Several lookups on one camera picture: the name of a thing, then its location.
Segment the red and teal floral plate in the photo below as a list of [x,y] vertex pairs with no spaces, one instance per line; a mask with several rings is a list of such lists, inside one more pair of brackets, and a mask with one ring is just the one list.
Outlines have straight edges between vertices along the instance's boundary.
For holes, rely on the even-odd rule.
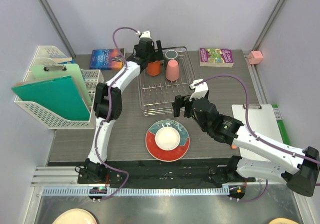
[[164,162],[181,159],[190,146],[187,129],[175,120],[160,120],[146,132],[145,144],[149,154]]

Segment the orange mug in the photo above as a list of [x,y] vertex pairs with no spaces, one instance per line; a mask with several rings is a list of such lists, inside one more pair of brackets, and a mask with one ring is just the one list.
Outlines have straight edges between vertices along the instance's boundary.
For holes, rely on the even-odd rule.
[[150,76],[159,75],[161,72],[161,62],[160,61],[149,62],[146,70]]

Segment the orange bowl white inside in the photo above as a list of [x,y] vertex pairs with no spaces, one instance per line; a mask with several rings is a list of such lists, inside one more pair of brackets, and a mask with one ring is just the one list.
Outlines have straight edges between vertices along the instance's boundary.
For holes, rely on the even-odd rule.
[[164,151],[174,150],[180,143],[180,134],[173,127],[163,127],[155,134],[155,143]]

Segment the white clipboard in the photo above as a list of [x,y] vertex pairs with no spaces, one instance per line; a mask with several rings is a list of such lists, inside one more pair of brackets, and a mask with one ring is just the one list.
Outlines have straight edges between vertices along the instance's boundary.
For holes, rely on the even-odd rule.
[[[245,123],[245,109],[243,105],[233,104],[231,107],[233,117]],[[268,138],[283,143],[273,107],[270,104],[261,105],[261,109],[255,108],[255,105],[253,105],[254,108],[251,107],[252,106],[250,106],[248,113],[248,120],[253,131],[257,131]],[[269,161],[268,159],[241,147],[239,150],[241,157],[258,161]]]

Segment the pink cup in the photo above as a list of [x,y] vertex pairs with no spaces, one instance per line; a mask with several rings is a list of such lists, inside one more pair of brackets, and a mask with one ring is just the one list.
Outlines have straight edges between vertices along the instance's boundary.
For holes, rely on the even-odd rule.
[[169,60],[166,67],[166,78],[169,81],[176,81],[180,77],[180,68],[177,60]]

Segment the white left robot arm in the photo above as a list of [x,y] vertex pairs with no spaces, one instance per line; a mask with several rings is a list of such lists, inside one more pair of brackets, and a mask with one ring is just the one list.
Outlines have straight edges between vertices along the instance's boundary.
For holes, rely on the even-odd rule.
[[95,89],[93,109],[96,128],[91,150],[84,167],[79,169],[78,183],[102,183],[107,176],[107,148],[112,128],[122,113],[122,92],[154,61],[162,61],[161,41],[140,37],[134,53],[126,58],[123,68],[106,83],[98,83]]

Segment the white file organizer rack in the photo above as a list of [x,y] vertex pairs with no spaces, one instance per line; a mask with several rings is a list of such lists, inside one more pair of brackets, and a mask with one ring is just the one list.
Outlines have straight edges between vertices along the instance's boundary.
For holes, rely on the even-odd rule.
[[38,46],[14,102],[48,129],[94,129],[100,70],[83,70],[55,46]]

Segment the teal folder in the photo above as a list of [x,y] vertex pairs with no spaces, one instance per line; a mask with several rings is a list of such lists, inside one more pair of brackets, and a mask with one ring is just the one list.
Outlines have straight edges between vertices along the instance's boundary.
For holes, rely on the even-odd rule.
[[17,83],[11,88],[22,101],[31,101],[71,121],[88,121],[89,108],[71,76]]

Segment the cream round object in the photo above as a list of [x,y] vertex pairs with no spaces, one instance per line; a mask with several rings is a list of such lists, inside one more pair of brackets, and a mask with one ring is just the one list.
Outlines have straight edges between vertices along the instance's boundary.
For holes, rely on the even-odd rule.
[[53,221],[53,224],[97,224],[97,222],[96,218],[89,211],[81,208],[73,208],[60,214]]

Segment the pink cube box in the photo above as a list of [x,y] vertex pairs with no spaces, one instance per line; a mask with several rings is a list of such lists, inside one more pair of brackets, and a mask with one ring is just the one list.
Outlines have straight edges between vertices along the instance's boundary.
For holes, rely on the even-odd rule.
[[248,61],[251,65],[259,64],[263,59],[261,51],[251,51],[248,55]]

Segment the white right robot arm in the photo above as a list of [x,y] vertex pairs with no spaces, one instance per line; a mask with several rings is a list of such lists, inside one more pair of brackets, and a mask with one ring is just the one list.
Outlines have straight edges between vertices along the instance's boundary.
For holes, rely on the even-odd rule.
[[184,117],[192,118],[202,132],[220,143],[236,145],[264,158],[250,165],[244,157],[232,157],[226,168],[231,181],[240,178],[261,178],[283,182],[295,193],[311,197],[317,185],[320,170],[320,153],[309,146],[306,149],[285,145],[255,132],[247,123],[220,114],[207,96],[175,96],[173,115],[178,117],[184,108]]

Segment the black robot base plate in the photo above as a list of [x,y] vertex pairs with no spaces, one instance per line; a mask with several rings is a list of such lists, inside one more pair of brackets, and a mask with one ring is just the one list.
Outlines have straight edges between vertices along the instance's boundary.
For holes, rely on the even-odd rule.
[[75,167],[79,184],[107,184],[111,188],[187,189],[220,188],[229,182],[254,182],[236,172],[237,156],[231,158],[109,161],[108,167],[88,159]]

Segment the blue sunset cover book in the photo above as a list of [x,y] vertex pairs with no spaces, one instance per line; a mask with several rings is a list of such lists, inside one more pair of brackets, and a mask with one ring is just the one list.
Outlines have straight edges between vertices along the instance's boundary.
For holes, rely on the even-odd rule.
[[124,48],[120,49],[97,49],[93,50],[89,69],[98,70],[120,70],[124,66],[121,54],[125,55]]

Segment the green board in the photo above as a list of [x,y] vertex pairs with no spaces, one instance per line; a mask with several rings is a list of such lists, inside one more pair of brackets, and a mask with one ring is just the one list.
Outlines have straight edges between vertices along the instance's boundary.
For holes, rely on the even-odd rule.
[[282,116],[281,116],[280,110],[278,108],[278,105],[277,104],[272,104],[272,108],[273,108],[274,115],[275,115],[275,118],[276,118],[276,121],[277,121],[277,124],[278,124],[280,135],[282,137],[282,141],[283,141],[284,144],[287,144],[287,145],[291,146],[291,142],[290,142],[289,136],[287,134],[287,130],[286,130],[286,127],[284,125],[284,121],[282,119]]

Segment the grey mug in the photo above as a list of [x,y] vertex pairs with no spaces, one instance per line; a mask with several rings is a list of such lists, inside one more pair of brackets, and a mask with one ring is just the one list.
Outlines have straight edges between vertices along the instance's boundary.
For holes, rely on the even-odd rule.
[[173,49],[169,49],[164,53],[164,63],[167,64],[170,60],[177,60],[178,52]]

